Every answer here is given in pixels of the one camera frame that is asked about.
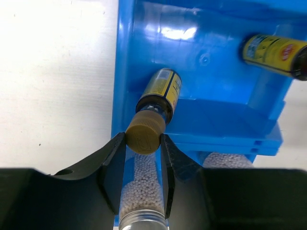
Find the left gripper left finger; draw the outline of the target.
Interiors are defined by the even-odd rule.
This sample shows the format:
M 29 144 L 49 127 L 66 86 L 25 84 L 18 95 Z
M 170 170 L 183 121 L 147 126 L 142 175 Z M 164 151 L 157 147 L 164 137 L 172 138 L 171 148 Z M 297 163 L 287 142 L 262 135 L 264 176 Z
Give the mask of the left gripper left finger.
M 0 171 L 3 230 L 111 230 L 119 213 L 124 133 L 54 175 L 32 168 Z

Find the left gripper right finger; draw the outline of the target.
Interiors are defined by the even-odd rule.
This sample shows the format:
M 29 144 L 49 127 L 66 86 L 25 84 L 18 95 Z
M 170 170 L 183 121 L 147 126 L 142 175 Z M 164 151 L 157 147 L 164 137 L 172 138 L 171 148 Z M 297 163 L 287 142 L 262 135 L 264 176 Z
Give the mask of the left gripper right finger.
M 165 218 L 172 230 L 304 230 L 307 173 L 205 169 L 161 135 Z

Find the silver-lid bead jar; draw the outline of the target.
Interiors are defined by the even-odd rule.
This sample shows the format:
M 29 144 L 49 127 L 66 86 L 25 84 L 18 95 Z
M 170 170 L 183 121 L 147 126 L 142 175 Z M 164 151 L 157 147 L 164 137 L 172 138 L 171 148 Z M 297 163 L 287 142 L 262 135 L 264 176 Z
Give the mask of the silver-lid bead jar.
M 120 230 L 166 230 L 164 198 L 156 155 L 127 148 L 119 209 Z
M 198 154 L 198 160 L 204 168 L 246 169 L 254 167 L 252 162 L 242 154 L 201 152 Z

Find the yellow-label sauce bottle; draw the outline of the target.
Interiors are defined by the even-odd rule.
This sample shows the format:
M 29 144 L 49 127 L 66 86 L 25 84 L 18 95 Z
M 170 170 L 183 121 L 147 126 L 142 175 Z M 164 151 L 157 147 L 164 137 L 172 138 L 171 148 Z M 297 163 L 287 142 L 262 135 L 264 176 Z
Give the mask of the yellow-label sauce bottle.
M 174 115 L 181 86 L 181 77 L 169 68 L 160 69 L 151 77 L 125 132 L 132 151 L 148 155 L 159 148 L 160 136 Z
M 251 65 L 299 80 L 307 80 L 307 43 L 288 37 L 252 34 L 239 48 L 241 59 Z

